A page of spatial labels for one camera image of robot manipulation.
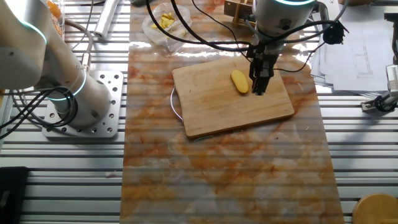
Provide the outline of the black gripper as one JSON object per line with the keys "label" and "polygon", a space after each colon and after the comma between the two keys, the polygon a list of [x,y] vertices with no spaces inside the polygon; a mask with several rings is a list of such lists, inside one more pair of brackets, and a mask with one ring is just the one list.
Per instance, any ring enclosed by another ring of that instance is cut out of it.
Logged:
{"label": "black gripper", "polygon": [[269,44],[248,51],[248,58],[251,59],[249,77],[252,80],[252,92],[256,92],[256,95],[261,96],[266,92],[281,50],[281,44]]}

